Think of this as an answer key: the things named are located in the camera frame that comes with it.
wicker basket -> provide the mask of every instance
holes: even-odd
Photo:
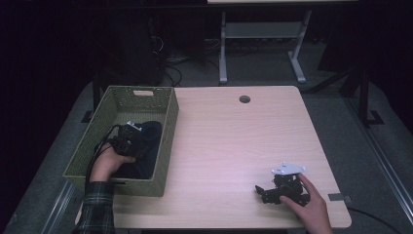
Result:
[[[111,178],[116,194],[162,197],[164,195],[173,133],[178,115],[173,88],[110,86],[94,113],[63,176],[83,189],[88,164],[107,130],[116,124],[159,121],[163,126],[155,170],[149,179]]]

wooden table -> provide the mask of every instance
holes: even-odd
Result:
[[[115,195],[117,228],[294,228],[284,205],[263,204],[282,161],[305,166],[326,200],[331,225],[351,218],[306,106],[295,87],[178,88],[179,114],[162,198]],[[250,103],[240,102],[249,96]]]

table leg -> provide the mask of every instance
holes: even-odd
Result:
[[[297,37],[297,45],[294,51],[288,52],[289,60],[291,61],[292,68],[294,69],[295,76],[297,77],[298,83],[306,83],[306,78],[304,77],[303,70],[301,69],[300,63],[298,62],[298,53],[300,52],[301,45],[303,44],[304,36],[306,35],[307,26],[310,20],[312,11],[307,11],[303,18],[300,31]]]
[[[219,83],[226,84],[227,81],[227,61],[225,59],[225,12],[223,12],[221,22],[221,54],[219,55]]]

hand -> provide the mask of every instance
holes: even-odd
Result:
[[[300,174],[298,177],[310,195],[310,202],[305,207],[301,207],[285,196],[281,196],[280,200],[295,212],[311,234],[333,233],[324,199],[304,175]]]
[[[101,154],[94,162],[90,182],[108,181],[110,176],[116,173],[124,163],[134,163],[136,160],[131,156],[117,154],[110,143],[105,143],[100,152]]]

plaid sleeve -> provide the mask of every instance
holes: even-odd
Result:
[[[113,193],[112,183],[91,182],[85,194],[82,215],[72,233],[115,233]]]

